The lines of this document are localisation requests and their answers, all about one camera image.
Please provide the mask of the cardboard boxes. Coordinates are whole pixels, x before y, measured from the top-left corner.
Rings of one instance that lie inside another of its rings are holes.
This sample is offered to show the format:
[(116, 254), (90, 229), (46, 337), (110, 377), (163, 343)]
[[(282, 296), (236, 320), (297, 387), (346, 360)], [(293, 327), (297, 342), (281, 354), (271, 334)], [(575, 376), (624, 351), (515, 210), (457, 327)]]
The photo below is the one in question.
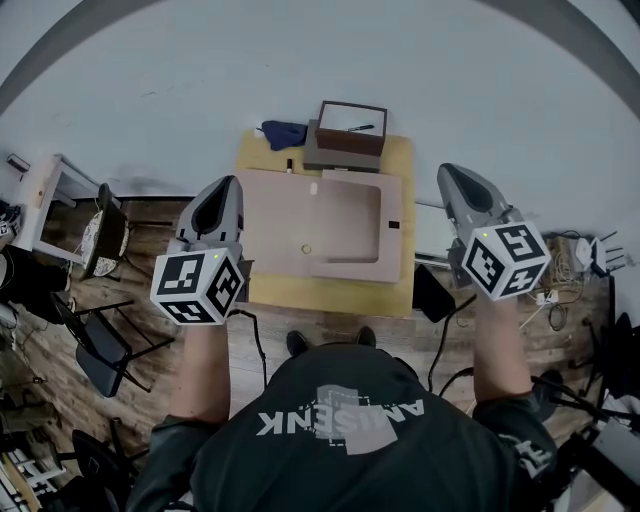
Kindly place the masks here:
[(564, 290), (577, 290), (581, 282), (580, 273), (572, 263), (572, 249), (568, 238), (553, 237), (546, 240), (551, 262), (546, 271), (546, 282)]

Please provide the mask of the white desk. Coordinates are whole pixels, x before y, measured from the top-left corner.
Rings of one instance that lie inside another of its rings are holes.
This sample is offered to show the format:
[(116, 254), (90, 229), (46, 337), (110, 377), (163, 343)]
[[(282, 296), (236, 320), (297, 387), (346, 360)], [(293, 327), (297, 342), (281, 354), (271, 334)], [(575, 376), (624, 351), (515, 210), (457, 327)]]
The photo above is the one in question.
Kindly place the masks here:
[(77, 201), (66, 194), (61, 184), (70, 181), (97, 199), (106, 191), (106, 183), (98, 184), (71, 165), (62, 155), (47, 157), (43, 163), (33, 166), (16, 188), (11, 205), (20, 208), (20, 223), (12, 246), (25, 251), (36, 251), (74, 264), (82, 264), (83, 256), (41, 239), (51, 203), (54, 200), (75, 207)]

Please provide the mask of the person's right forearm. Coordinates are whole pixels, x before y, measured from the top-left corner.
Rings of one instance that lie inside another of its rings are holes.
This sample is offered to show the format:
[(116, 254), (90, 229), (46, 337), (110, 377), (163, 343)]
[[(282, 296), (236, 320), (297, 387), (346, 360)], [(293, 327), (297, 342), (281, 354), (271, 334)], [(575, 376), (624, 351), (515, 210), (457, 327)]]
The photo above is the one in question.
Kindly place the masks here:
[(518, 323), (517, 301), (477, 299), (473, 386), (478, 404), (531, 392), (532, 381)]

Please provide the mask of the white router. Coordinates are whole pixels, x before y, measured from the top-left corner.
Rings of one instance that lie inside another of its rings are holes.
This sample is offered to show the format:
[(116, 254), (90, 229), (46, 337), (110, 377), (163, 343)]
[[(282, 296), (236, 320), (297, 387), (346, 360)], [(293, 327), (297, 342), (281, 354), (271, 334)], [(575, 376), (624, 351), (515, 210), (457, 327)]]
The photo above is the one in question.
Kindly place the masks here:
[(623, 248), (609, 246), (613, 232), (603, 238), (596, 236), (578, 237), (570, 243), (570, 268), (575, 274), (592, 274), (599, 278), (624, 266)]

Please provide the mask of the person's dark printed t-shirt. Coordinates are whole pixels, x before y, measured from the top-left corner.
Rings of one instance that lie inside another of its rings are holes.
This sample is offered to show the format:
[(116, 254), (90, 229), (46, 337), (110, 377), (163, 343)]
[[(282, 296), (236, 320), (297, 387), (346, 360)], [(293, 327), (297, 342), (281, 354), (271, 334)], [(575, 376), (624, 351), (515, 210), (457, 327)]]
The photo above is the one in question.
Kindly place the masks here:
[(165, 418), (126, 512), (530, 512), (555, 455), (528, 395), (466, 415), (388, 353), (332, 344), (224, 425)]

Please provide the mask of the black flat pad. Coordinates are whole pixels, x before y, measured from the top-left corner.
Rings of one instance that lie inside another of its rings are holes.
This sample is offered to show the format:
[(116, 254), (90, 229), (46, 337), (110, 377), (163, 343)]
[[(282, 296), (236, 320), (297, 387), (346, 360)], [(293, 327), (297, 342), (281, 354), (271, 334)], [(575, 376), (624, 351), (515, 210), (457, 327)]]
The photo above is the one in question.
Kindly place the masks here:
[(421, 311), (432, 323), (439, 323), (455, 310), (453, 296), (420, 264), (414, 270), (412, 309)]

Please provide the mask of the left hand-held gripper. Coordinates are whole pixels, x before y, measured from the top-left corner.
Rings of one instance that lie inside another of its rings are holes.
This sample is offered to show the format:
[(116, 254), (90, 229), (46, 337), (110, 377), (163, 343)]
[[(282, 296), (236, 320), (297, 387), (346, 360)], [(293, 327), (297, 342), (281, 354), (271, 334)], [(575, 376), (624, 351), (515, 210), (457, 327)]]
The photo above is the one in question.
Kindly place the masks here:
[(238, 242), (244, 230), (242, 186), (227, 175), (183, 210), (177, 238), (155, 260), (150, 300), (177, 325), (222, 325), (248, 300), (248, 261)]

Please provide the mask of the black chair with patterned cushion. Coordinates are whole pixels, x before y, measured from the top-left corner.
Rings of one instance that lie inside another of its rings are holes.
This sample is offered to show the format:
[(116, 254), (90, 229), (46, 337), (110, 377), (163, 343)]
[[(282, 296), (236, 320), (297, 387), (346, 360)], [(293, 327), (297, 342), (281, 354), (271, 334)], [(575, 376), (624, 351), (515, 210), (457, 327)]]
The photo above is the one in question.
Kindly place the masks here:
[(111, 276), (129, 242), (129, 221), (106, 183), (99, 187), (99, 211), (86, 226), (81, 240), (80, 280)]

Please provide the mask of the grey flat box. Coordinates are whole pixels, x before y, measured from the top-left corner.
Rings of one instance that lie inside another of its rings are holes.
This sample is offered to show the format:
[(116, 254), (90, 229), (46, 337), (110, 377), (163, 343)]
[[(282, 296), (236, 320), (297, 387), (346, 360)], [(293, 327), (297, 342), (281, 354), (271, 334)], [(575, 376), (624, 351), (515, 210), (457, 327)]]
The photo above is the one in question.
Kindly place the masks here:
[(308, 122), (306, 141), (303, 151), (303, 167), (305, 170), (347, 170), (367, 173), (380, 172), (380, 157), (320, 148), (315, 136), (317, 124), (317, 119), (310, 119)]

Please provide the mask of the black folding chair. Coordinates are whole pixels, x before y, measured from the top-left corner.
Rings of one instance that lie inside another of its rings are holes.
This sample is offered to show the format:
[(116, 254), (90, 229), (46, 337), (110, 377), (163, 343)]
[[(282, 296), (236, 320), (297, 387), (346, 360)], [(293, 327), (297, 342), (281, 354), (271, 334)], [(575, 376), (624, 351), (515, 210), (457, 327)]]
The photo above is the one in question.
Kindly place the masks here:
[[(104, 398), (115, 397), (123, 380), (147, 394), (151, 393), (151, 388), (141, 384), (130, 373), (128, 366), (136, 359), (170, 346), (175, 341), (174, 337), (158, 343), (152, 342), (123, 311), (125, 307), (134, 305), (134, 300), (80, 311), (72, 311), (55, 293), (51, 294), (51, 300), (63, 325), (76, 340), (76, 362)], [(149, 347), (134, 353), (130, 343), (104, 315), (105, 311), (110, 310), (116, 311)]]

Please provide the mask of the black office chair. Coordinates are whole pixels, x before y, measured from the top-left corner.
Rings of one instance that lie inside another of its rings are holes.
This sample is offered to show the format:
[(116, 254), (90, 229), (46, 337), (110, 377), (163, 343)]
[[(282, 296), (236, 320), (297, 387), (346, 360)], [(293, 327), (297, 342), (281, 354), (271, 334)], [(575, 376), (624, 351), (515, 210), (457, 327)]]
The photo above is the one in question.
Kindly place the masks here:
[(614, 399), (631, 396), (640, 400), (640, 325), (633, 327), (629, 315), (622, 313), (612, 327), (602, 327), (597, 336), (590, 321), (583, 323), (589, 327), (593, 347), (584, 393), (602, 378), (602, 389)]
[(96, 512), (125, 512), (134, 480), (139, 474), (135, 462), (149, 453), (145, 447), (135, 454), (127, 454), (119, 437), (122, 420), (109, 420), (110, 438), (100, 441), (92, 435), (74, 429), (71, 434), (72, 452), (57, 453), (57, 461), (75, 460), (83, 489), (88, 492), (88, 505)]

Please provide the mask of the person's left forearm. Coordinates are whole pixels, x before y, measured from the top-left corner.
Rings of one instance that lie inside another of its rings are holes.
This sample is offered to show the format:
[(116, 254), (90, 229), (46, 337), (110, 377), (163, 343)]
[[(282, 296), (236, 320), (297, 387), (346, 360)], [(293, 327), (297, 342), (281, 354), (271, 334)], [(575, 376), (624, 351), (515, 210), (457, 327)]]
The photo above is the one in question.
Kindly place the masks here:
[(230, 404), (227, 326), (187, 326), (169, 414), (221, 425), (229, 419)]

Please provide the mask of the black bag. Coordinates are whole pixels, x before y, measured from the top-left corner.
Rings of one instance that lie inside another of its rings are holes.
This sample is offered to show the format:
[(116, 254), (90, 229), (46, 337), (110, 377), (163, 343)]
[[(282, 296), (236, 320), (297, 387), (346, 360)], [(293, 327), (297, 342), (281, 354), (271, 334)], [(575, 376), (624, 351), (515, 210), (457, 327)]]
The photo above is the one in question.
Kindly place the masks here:
[(65, 268), (37, 261), (13, 245), (0, 250), (0, 303), (16, 303), (51, 324), (62, 324), (53, 294), (69, 288)]

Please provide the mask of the beige folder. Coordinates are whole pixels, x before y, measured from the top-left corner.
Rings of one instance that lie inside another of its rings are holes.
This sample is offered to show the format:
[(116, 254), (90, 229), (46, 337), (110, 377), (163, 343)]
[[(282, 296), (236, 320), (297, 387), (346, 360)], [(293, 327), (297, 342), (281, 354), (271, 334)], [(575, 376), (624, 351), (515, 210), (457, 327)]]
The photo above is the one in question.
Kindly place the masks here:
[(385, 174), (239, 170), (244, 256), (259, 273), (397, 283), (402, 186)]

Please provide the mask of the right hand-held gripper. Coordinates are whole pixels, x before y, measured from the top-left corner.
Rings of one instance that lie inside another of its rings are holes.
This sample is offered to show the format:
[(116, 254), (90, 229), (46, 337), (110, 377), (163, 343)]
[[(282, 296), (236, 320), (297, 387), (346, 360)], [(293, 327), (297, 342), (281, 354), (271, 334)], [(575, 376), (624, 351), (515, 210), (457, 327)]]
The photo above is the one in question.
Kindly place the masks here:
[(466, 167), (442, 164), (437, 184), (455, 233), (448, 250), (454, 285), (474, 284), (493, 301), (532, 291), (551, 261), (536, 226), (517, 208), (506, 208), (499, 189)]

